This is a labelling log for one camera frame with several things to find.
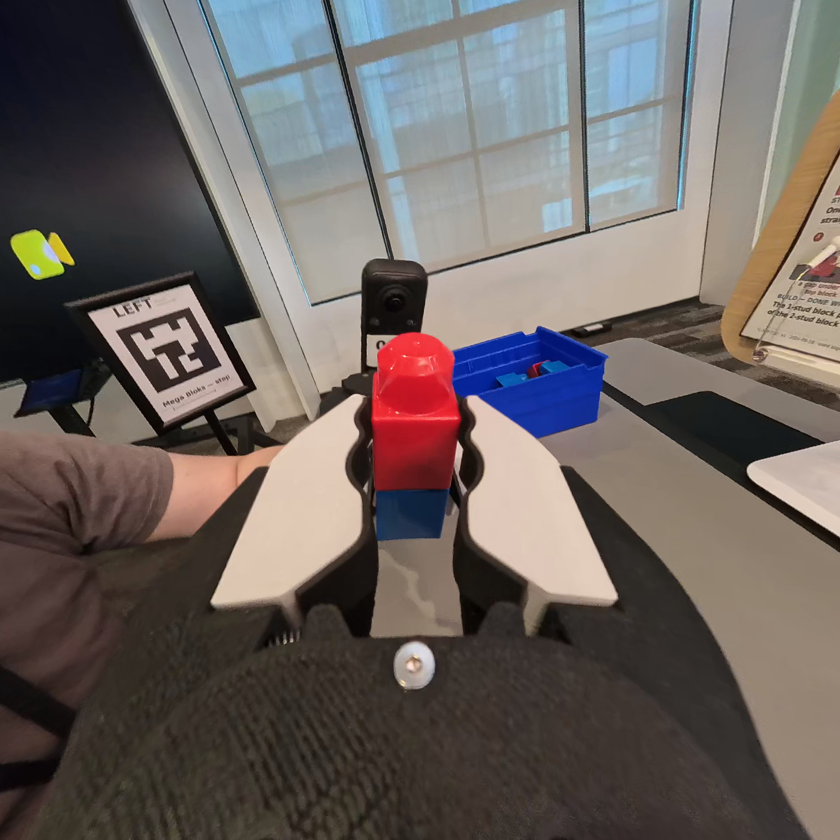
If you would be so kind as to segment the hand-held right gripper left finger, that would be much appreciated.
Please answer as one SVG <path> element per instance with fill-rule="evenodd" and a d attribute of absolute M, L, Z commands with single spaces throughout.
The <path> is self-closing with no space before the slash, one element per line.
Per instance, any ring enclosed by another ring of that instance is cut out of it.
<path fill-rule="evenodd" d="M 314 606 L 332 605 L 352 634 L 370 633 L 379 574 L 371 445 L 371 401 L 350 395 L 273 458 L 213 609 L 275 606 L 298 630 Z"/>

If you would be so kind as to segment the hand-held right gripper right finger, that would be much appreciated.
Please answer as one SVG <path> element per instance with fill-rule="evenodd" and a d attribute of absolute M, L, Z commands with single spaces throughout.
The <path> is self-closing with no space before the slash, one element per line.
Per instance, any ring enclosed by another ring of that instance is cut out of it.
<path fill-rule="evenodd" d="M 477 395 L 458 406 L 453 572 L 464 633 L 476 633 L 498 603 L 519 608 L 527 635 L 541 631 L 553 605 L 617 604 L 559 461 Z"/>

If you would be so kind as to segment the blue two-stud block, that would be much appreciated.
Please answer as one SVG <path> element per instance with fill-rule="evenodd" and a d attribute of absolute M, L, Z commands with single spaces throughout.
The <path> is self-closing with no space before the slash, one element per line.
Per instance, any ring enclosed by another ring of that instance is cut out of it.
<path fill-rule="evenodd" d="M 375 532 L 378 541 L 439 539 L 449 490 L 384 490 L 375 492 Z"/>

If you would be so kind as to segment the blue plastic bin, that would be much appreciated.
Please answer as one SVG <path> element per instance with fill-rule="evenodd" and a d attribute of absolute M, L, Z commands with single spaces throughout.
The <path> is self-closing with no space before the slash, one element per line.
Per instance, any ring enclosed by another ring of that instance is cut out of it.
<path fill-rule="evenodd" d="M 454 357 L 459 396 L 477 396 L 536 438 L 597 420 L 607 355 L 560 332 L 544 327 L 515 332 L 457 349 Z M 561 361 L 570 369 L 511 387 L 497 385 L 499 375 L 524 373 L 543 361 Z"/>

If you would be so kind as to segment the red one-stud block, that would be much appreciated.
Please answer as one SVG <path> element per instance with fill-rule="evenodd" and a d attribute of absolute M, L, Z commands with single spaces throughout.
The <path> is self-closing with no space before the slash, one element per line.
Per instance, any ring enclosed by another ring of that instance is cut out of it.
<path fill-rule="evenodd" d="M 375 489 L 448 489 L 461 424 L 453 352 L 434 336 L 406 332 L 379 350 L 377 363 L 371 408 Z"/>

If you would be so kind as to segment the pile of colourful toy blocks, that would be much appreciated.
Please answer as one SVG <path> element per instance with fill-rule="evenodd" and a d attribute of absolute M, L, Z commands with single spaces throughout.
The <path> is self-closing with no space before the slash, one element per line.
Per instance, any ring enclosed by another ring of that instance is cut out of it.
<path fill-rule="evenodd" d="M 524 384 L 540 378 L 541 376 L 553 375 L 570 369 L 570 366 L 559 360 L 546 360 L 532 364 L 524 373 L 505 373 L 497 377 L 499 387 L 511 387 Z"/>

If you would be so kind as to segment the black sign easel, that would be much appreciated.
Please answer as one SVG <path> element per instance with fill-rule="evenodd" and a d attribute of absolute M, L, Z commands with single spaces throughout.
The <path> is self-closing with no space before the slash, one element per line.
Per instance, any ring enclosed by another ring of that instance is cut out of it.
<path fill-rule="evenodd" d="M 47 414 L 67 434 L 94 437 L 89 424 L 71 405 L 61 405 L 46 410 Z M 256 415 L 253 413 L 237 415 L 220 420 L 214 412 L 206 413 L 206 422 L 196 427 L 175 427 L 153 437 L 138 440 L 134 445 L 174 450 L 175 448 L 216 440 L 225 455 L 250 455 L 258 448 L 271 448 L 280 443 L 257 428 Z"/>

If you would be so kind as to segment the framed marker code sign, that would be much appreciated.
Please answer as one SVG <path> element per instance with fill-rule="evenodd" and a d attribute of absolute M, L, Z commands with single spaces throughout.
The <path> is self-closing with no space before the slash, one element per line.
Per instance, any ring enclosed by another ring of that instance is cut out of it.
<path fill-rule="evenodd" d="M 256 391 L 193 271 L 65 309 L 158 435 Z"/>

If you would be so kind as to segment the black desk mat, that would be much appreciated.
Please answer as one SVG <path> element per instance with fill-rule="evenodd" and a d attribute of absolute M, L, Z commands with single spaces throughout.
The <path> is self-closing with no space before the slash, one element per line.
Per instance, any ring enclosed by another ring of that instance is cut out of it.
<path fill-rule="evenodd" d="M 714 392 L 696 392 L 646 406 L 677 443 L 740 485 L 748 467 L 821 445 L 817 438 Z"/>

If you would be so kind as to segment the large black display panel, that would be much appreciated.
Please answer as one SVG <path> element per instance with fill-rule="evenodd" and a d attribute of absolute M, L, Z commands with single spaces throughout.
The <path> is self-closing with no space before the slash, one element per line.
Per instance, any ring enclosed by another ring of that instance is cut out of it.
<path fill-rule="evenodd" d="M 65 304 L 195 272 L 259 310 L 124 2 L 1 2 L 2 382 L 96 357 Z"/>

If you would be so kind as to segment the wooden display board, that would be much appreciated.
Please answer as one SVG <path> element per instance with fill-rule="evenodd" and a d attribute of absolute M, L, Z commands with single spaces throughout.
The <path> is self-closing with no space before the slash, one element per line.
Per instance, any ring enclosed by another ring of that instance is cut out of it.
<path fill-rule="evenodd" d="M 740 362 L 759 365 L 754 358 L 758 343 L 743 338 L 742 329 L 795 245 L 838 152 L 839 93 L 835 92 L 805 142 L 722 314 L 722 341 Z"/>

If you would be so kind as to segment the narrow side window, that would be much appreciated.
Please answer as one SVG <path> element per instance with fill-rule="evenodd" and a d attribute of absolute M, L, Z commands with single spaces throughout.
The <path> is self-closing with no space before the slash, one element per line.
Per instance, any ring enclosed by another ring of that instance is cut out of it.
<path fill-rule="evenodd" d="M 779 146 L 787 172 L 838 90 L 838 66 L 839 2 L 802 2 L 780 122 Z"/>

